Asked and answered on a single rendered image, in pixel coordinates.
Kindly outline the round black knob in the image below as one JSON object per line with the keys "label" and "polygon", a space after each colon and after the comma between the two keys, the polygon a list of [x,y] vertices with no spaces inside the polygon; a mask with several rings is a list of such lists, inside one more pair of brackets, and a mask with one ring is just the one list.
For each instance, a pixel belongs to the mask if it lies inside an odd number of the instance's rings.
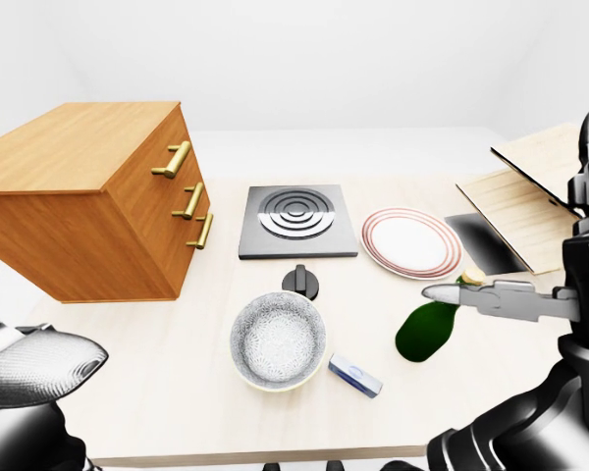
{"label": "round black knob", "polygon": [[319,282],[317,277],[308,271],[303,264],[297,264],[292,271],[284,276],[281,288],[314,300],[319,293]]}

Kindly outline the wooden cabinet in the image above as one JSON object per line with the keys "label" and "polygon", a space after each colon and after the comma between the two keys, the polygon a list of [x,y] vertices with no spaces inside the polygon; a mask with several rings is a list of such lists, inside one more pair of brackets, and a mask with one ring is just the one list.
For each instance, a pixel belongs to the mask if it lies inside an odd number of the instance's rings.
{"label": "wooden cabinet", "polygon": [[151,103],[66,103],[0,137],[0,260],[57,300],[175,299],[106,189]]}

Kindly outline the white plate with red rings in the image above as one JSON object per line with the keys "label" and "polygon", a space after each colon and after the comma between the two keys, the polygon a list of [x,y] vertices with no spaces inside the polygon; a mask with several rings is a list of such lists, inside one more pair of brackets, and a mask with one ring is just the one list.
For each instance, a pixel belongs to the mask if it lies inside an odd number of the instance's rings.
{"label": "white plate with red rings", "polygon": [[389,207],[366,217],[360,239],[383,268],[416,280],[454,273],[463,259],[457,233],[442,220],[409,207]]}

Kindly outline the green wine bottle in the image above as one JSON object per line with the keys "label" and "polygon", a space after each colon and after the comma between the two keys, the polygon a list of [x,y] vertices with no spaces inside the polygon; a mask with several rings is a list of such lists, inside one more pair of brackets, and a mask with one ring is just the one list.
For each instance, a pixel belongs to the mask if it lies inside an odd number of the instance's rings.
{"label": "green wine bottle", "polygon": [[431,301],[416,308],[403,322],[395,336],[398,353],[419,363],[429,359],[451,337],[459,306]]}

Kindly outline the small blue white box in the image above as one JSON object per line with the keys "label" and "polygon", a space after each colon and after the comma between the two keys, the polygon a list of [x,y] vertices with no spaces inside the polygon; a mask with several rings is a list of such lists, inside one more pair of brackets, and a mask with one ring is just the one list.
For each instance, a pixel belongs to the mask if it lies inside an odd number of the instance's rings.
{"label": "small blue white box", "polygon": [[328,368],[339,378],[370,398],[376,397],[383,388],[383,383],[343,356],[334,353]]}

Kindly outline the large wooden drawer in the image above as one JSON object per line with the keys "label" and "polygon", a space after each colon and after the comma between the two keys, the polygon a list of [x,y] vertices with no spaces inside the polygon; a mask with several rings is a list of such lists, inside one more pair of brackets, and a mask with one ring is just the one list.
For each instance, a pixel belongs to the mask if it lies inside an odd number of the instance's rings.
{"label": "large wooden drawer", "polygon": [[[151,103],[143,116],[131,121],[128,136],[132,139],[133,152],[109,179],[106,189],[133,224],[143,228],[149,224],[149,218],[156,218],[153,211],[162,190],[155,178],[165,178],[152,175],[151,169],[169,163],[173,156],[173,152],[167,150],[169,145],[190,142],[181,104]],[[193,175],[192,158],[191,148],[178,171],[182,177]]]}

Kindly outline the flat dark stove plate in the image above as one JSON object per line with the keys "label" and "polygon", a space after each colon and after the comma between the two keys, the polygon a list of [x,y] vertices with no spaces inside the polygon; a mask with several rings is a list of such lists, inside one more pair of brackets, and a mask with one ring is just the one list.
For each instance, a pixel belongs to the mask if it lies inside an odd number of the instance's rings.
{"label": "flat dark stove plate", "polygon": [[248,190],[239,259],[355,257],[358,244],[338,184]]}

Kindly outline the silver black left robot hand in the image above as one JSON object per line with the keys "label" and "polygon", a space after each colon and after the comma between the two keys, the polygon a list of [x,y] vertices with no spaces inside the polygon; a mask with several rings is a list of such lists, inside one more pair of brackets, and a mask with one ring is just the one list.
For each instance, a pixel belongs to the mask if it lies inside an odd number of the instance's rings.
{"label": "silver black left robot hand", "polygon": [[97,342],[50,324],[0,321],[0,409],[54,402],[77,390],[107,361]]}

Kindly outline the patterned grey bowl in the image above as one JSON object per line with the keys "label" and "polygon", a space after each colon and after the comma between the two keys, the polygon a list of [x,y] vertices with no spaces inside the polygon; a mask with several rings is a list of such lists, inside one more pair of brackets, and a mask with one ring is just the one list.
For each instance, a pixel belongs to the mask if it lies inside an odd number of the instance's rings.
{"label": "patterned grey bowl", "polygon": [[327,350],[327,329],[312,301],[292,291],[252,299],[230,332],[230,353],[240,377],[268,393],[284,393],[307,383]]}

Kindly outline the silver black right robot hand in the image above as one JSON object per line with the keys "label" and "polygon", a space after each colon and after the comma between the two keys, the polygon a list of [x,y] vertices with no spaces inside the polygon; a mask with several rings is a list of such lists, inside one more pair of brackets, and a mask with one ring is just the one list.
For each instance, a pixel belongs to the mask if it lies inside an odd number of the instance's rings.
{"label": "silver black right robot hand", "polygon": [[573,332],[589,348],[589,113],[578,139],[579,172],[567,184],[570,206],[585,217],[572,227],[562,243],[565,285],[541,294],[527,282],[497,280],[487,286],[433,285],[422,295],[447,304],[472,306],[484,315],[536,322],[541,316],[571,321]]}

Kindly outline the small wooden drawer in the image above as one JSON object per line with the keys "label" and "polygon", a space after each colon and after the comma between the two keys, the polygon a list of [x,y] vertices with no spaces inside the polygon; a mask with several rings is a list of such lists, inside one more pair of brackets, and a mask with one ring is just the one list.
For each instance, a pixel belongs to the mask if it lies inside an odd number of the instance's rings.
{"label": "small wooden drawer", "polygon": [[[177,298],[186,278],[188,265],[197,250],[186,246],[186,242],[197,240],[203,223],[196,221],[196,218],[209,213],[210,200],[203,177],[199,174],[184,177],[177,174],[173,180],[160,177],[155,180],[162,190],[153,211],[156,217],[153,231],[157,261],[171,287],[171,297]],[[191,193],[184,192],[184,188],[198,182],[204,183],[204,190],[192,219],[173,217],[172,212],[184,210],[191,197]]]}

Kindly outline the middle-sized wooden drawer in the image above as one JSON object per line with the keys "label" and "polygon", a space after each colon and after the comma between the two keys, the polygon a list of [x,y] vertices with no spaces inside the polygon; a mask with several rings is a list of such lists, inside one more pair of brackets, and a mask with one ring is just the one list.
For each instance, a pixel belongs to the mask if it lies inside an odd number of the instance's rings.
{"label": "middle-sized wooden drawer", "polygon": [[186,268],[210,206],[190,138],[146,144],[123,184],[121,202],[158,265],[166,272]]}

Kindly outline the pale wooden slat tray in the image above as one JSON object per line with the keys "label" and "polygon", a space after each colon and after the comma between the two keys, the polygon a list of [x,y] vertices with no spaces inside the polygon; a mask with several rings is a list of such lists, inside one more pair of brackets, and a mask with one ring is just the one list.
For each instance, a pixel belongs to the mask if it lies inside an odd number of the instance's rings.
{"label": "pale wooden slat tray", "polygon": [[562,242],[580,219],[567,182],[580,170],[580,127],[562,124],[491,147],[507,166],[456,187],[533,274],[562,268]]}

